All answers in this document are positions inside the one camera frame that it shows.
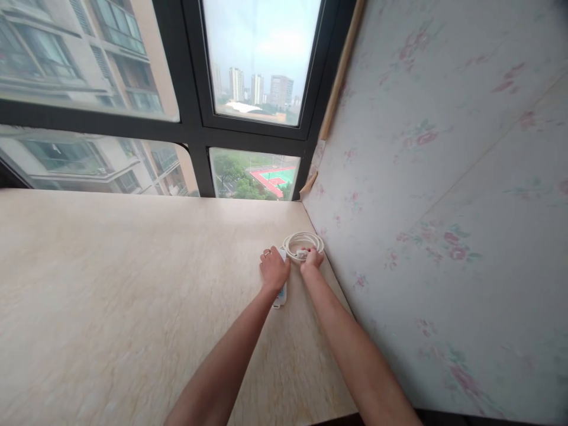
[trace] coiled cord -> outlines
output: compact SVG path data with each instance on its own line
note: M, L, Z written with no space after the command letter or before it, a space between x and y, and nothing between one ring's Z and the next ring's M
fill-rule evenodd
M292 260L305 262L306 258L308 257L308 250L298 249L295 253L293 253L290 249L290 246L294 245L305 247L306 249L310 249L311 247L315 246L319 253L322 253L324 251L323 240L317 235L305 231L297 232L295 234L287 236L282 243L282 248L286 250L287 256L289 256Z

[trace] glass pane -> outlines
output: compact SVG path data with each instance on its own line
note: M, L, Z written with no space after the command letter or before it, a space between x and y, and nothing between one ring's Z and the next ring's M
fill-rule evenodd
M0 125L0 158L36 189L199 196L188 152L169 142Z
M203 0L215 112L297 126L321 0Z
M292 199L300 158L221 148L209 155L218 198Z
M7 2L0 98L179 121L152 0Z

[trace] forearm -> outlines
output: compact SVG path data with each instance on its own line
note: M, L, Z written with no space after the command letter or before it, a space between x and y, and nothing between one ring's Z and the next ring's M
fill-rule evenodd
M420 424L379 349L345 310L316 267L302 275L319 323L366 424Z
M276 295L263 288L237 318L183 390L167 426L227 424Z

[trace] hand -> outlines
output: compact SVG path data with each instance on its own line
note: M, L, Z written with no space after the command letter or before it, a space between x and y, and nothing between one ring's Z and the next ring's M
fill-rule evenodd
M300 265L300 272L304 273L305 270L309 269L312 266L315 266L316 269L319 269L321 263L324 261L324 255L319 253L315 246L312 246L312 248L302 247L302 250L308 251L308 257L306 258L306 261L302 262L302 264Z
M260 271L262 272L263 288L278 294L290 275L290 259L282 261L278 249L272 246L260 255Z

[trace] cloudy sky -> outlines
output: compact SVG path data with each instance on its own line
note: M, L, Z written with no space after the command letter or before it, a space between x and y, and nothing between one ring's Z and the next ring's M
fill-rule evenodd
M204 0L209 56L221 70L225 91L229 68L244 72L244 87L252 74L294 80L293 94L302 96L314 42L320 0Z

